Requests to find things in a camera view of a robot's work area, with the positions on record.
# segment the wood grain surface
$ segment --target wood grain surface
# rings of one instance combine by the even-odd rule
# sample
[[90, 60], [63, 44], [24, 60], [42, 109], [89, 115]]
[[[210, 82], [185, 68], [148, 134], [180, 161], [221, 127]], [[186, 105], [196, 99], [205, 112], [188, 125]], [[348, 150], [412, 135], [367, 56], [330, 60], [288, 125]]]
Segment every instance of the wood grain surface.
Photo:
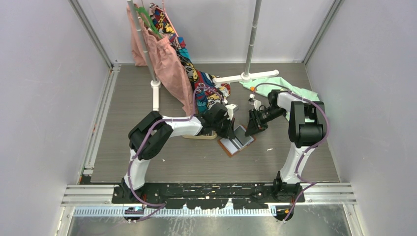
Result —
[[[196, 68], [218, 76], [238, 75], [244, 64], [197, 64]], [[255, 63], [252, 73], [278, 69], [279, 76], [292, 85], [310, 89], [305, 67], [301, 63]], [[129, 160], [129, 131], [152, 110], [152, 90], [147, 67], [123, 65], [101, 138], [92, 182], [120, 182]], [[235, 126], [247, 125], [247, 100], [250, 91], [232, 83], [228, 101], [238, 105]], [[257, 96], [263, 104], [265, 97]], [[162, 87], [160, 113], [165, 116], [184, 116], [182, 104]], [[288, 122], [284, 117], [268, 123], [268, 130], [256, 135], [256, 141], [229, 158], [214, 140], [195, 140], [174, 137], [151, 160], [148, 182], [264, 182], [272, 181], [282, 168], [290, 149]], [[310, 156], [302, 173], [312, 181], [339, 181], [327, 143]]]

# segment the green towel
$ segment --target green towel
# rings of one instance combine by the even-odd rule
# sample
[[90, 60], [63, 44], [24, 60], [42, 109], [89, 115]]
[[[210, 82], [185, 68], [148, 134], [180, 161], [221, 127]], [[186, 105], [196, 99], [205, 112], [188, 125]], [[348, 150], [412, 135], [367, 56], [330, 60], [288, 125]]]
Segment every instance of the green towel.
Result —
[[[272, 78], [262, 78], [262, 79], [256, 79], [256, 80], [251, 80], [249, 82], [240, 82], [243, 87], [247, 88], [250, 90], [250, 87], [255, 87], [256, 85], [260, 84], [260, 83], [274, 83], [274, 84], [279, 84], [282, 86], [285, 86], [287, 88], [289, 88], [291, 91], [293, 91], [295, 94], [306, 98], [310, 101], [320, 101], [319, 97], [317, 96], [316, 92], [304, 89], [304, 88], [298, 88], [295, 86], [292, 86], [290, 83], [288, 83], [286, 80], [284, 80], [282, 77], [272, 77]], [[259, 87], [256, 88], [256, 93], [259, 95], [262, 95], [264, 97], [268, 97], [268, 93], [271, 92], [271, 90], [273, 89], [281, 89], [281, 90], [285, 90], [283, 88], [280, 88], [278, 86], [274, 86], [274, 85], [261, 85]], [[290, 120], [290, 113], [287, 112], [287, 116], [285, 117], [287, 120]]]

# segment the green hanger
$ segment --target green hanger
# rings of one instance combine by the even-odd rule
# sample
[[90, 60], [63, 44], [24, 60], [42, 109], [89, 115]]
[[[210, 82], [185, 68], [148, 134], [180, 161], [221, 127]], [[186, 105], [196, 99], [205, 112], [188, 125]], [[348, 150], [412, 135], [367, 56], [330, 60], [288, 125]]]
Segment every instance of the green hanger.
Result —
[[145, 25], [147, 25], [149, 27], [149, 29], [152, 30], [152, 32], [154, 32], [155, 34], [157, 34], [159, 36], [159, 38], [163, 38], [161, 36], [161, 34], [159, 33], [158, 29], [153, 25], [152, 19], [150, 18], [150, 16], [149, 16], [148, 12], [146, 11], [146, 9], [144, 7], [142, 7], [142, 6], [139, 7], [139, 8], [135, 7], [135, 9], [139, 13], [139, 15], [143, 14], [145, 16], [145, 18], [141, 17], [144, 20]]

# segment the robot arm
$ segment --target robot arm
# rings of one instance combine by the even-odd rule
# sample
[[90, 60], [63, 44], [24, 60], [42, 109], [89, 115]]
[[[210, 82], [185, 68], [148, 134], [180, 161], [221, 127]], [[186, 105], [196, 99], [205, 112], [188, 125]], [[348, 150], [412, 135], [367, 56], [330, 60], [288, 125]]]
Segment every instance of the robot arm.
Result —
[[[285, 116], [290, 112], [290, 123], [288, 127], [288, 136], [291, 141], [290, 152], [284, 167], [278, 173], [277, 181], [280, 186], [286, 184], [297, 184], [301, 180], [297, 175], [301, 175], [308, 157], [314, 151], [310, 149], [307, 153], [305, 150], [320, 141], [326, 134], [327, 127], [323, 115], [315, 107], [305, 101], [294, 97], [286, 91], [272, 90], [268, 94], [269, 107], [261, 110], [261, 103], [251, 95], [249, 103], [254, 105], [254, 109], [249, 111], [249, 124], [245, 133], [246, 136], [260, 133], [268, 128], [268, 122], [279, 117]], [[324, 103], [321, 101], [314, 102], [324, 111]], [[296, 166], [304, 153], [304, 157], [298, 166], [298, 173], [295, 173]]]
[[[166, 117], [162, 116], [158, 111], [150, 112], [129, 132], [130, 160], [136, 154], [151, 126], [158, 120], [164, 119], [165, 121], [152, 130], [151, 136], [147, 139], [140, 155], [132, 163], [130, 177], [133, 189], [139, 189], [145, 184], [145, 174], [150, 160], [158, 155], [171, 137], [203, 135], [215, 131], [220, 137], [234, 139], [233, 128], [235, 119], [233, 114], [237, 111], [237, 108], [234, 104], [224, 105], [216, 103], [203, 114], [194, 115], [191, 119], [189, 117]], [[126, 174], [124, 182], [129, 187], [127, 177]]]

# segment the white panel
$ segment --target white panel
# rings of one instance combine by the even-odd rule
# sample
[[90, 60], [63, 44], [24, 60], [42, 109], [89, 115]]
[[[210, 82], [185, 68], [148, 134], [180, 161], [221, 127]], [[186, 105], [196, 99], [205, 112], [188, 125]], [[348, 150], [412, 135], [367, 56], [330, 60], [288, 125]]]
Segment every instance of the white panel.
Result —
[[365, 235], [416, 235], [416, 22], [415, 0], [344, 1], [307, 67]]
[[108, 67], [66, 0], [0, 7], [0, 235], [53, 235]]
[[[144, 0], [146, 8], [151, 1]], [[162, 0], [154, 3], [162, 6]], [[333, 0], [264, 0], [253, 62], [302, 61]], [[111, 60], [133, 62], [125, 0], [83, 0]], [[244, 62], [254, 0], [165, 0], [195, 62]]]

